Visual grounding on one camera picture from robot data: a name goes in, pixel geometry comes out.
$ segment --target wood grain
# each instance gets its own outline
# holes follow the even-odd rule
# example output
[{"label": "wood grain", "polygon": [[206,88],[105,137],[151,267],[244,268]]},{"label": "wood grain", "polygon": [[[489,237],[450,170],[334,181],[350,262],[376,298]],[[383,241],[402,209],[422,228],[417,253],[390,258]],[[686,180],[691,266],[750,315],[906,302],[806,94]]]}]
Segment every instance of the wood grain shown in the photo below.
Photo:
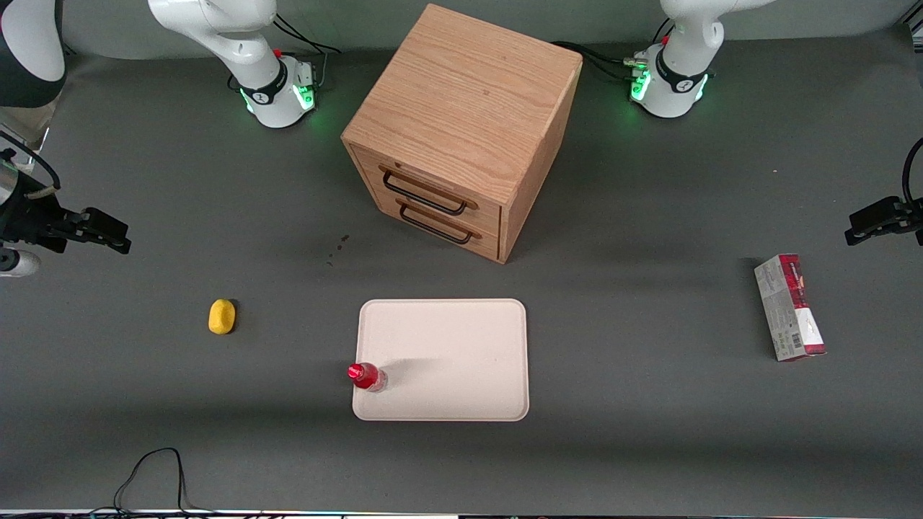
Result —
[{"label": "wood grain", "polygon": [[[408,205],[450,234],[476,231],[462,247],[504,263],[557,156],[581,65],[579,54],[430,5],[342,140],[383,212],[401,219]],[[429,209],[388,190],[387,173],[418,197],[470,209]]]},{"label": "wood grain", "polygon": [[[469,240],[468,243],[464,245],[457,245],[457,247],[464,248],[465,250],[470,250],[474,254],[483,256],[487,258],[488,260],[500,262],[498,258],[498,253],[497,253],[499,238],[497,238],[496,234],[490,235],[486,233],[481,233],[474,229],[466,229],[465,227],[459,224],[456,224],[456,223],[447,222],[447,219],[445,218],[444,215],[435,213],[425,207],[414,204],[413,202],[401,200],[400,198],[397,198],[397,197],[387,198],[387,195],[385,195],[384,193],[378,193],[378,196],[382,202],[381,205],[378,206],[378,208],[381,209],[381,211],[387,214],[388,216],[392,218],[396,218],[397,220],[400,220],[401,222],[407,223],[401,217],[401,206],[406,205],[409,208],[407,214],[410,215],[411,218],[414,218],[415,220],[419,222],[425,223],[426,225],[433,226],[437,228],[439,231],[442,231],[452,236],[456,236],[458,238],[464,238],[468,232],[472,232],[473,235],[471,237],[471,240]],[[443,239],[438,235],[433,235],[430,233],[427,233],[427,234],[433,236],[433,238],[435,239]]]},{"label": "wood grain", "polygon": [[385,187],[382,167],[389,167],[393,168],[391,171],[395,174],[389,180],[389,183],[393,186],[406,189],[415,195],[451,209],[459,207],[462,202],[465,203],[465,210],[461,214],[457,216],[444,214],[443,216],[446,219],[462,223],[468,228],[480,230],[490,235],[499,234],[500,207],[496,203],[483,197],[469,194],[455,195],[452,193],[454,189],[444,185],[444,183],[443,185],[437,183],[427,185],[427,181],[420,180],[418,178],[420,175],[411,173],[402,163],[389,161],[385,157],[359,146],[352,146],[351,150],[357,160],[357,167],[362,173],[366,186],[372,191],[372,195],[379,206],[382,200],[378,195],[379,193],[389,193],[389,197],[409,200]]},{"label": "wood grain", "polygon": [[574,93],[577,91],[577,79],[580,76],[581,69],[578,67],[573,71],[573,77],[570,78],[570,86],[562,93],[560,104],[555,114],[555,118],[548,125],[543,142],[535,150],[535,156],[532,165],[529,167],[528,174],[523,178],[520,188],[516,192],[516,198],[503,211],[503,223],[500,226],[500,261],[506,263],[509,254],[513,249],[513,244],[519,238],[525,219],[529,216],[535,204],[535,198],[545,182],[548,172],[557,157],[557,152],[561,148],[561,142],[564,140],[564,130],[568,125],[570,107],[573,105]]},{"label": "wood grain", "polygon": [[343,139],[509,204],[581,57],[426,8]]}]

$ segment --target red bottle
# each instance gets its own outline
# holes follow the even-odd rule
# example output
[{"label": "red bottle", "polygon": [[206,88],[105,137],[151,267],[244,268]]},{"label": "red bottle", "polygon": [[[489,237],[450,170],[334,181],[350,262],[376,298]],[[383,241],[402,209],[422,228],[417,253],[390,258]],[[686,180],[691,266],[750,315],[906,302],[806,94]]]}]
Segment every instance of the red bottle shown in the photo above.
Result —
[{"label": "red bottle", "polygon": [[388,374],[367,362],[350,365],[346,373],[355,387],[366,391],[379,392],[388,384]]}]

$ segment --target white tray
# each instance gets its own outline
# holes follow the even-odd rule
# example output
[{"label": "white tray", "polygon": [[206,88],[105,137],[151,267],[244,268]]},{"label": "white tray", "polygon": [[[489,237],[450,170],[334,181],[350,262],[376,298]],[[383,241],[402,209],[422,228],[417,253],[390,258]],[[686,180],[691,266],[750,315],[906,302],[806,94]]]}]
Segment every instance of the white tray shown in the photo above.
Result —
[{"label": "white tray", "polygon": [[525,307],[516,299],[374,299],[359,312],[356,362],[388,374],[353,388],[363,420],[522,420],[529,412]]}]

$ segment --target green led light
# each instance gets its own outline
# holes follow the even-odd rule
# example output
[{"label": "green led light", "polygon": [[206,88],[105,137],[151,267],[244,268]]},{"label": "green led light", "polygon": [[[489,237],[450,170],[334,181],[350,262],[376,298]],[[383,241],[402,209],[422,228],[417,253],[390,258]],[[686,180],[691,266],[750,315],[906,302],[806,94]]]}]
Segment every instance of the green led light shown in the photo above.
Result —
[{"label": "green led light", "polygon": [[647,93],[647,87],[650,84],[651,73],[645,70],[640,78],[635,79],[635,85],[631,88],[631,97],[634,98],[635,101],[644,99],[644,94]]},{"label": "green led light", "polygon": [[698,101],[701,99],[701,95],[705,92],[705,83],[708,82],[708,74],[705,74],[705,77],[701,80],[701,86],[699,87],[699,93],[695,94],[695,100]]},{"label": "green led light", "polygon": [[244,103],[246,103],[246,110],[253,114],[253,106],[250,106],[250,100],[247,99],[244,89],[240,89],[240,96],[244,98]]},{"label": "green led light", "polygon": [[306,112],[314,108],[314,89],[311,87],[292,85],[292,91],[298,98],[298,102],[301,103],[301,107],[304,108]]}]

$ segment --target gray table surface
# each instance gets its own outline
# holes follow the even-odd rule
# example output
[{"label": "gray table surface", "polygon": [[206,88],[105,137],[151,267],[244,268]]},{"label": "gray table surface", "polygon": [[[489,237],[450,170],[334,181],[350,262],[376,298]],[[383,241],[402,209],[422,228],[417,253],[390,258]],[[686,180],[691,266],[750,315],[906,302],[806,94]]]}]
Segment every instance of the gray table surface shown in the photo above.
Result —
[{"label": "gray table surface", "polygon": [[[42,253],[0,284],[0,507],[103,506],[172,445],[210,508],[923,513],[923,250],[843,239],[923,135],[906,29],[730,42],[678,120],[586,67],[506,266],[366,193],[339,136],[388,58],[332,57],[284,130],[216,59],[76,63],[44,155],[62,203],[123,219],[134,247]],[[751,269],[781,252],[827,356],[773,358]],[[232,335],[205,326],[217,297],[240,303]],[[358,311],[392,297],[520,299],[529,415],[355,418]],[[126,506],[172,507],[174,470],[151,460]]]}]

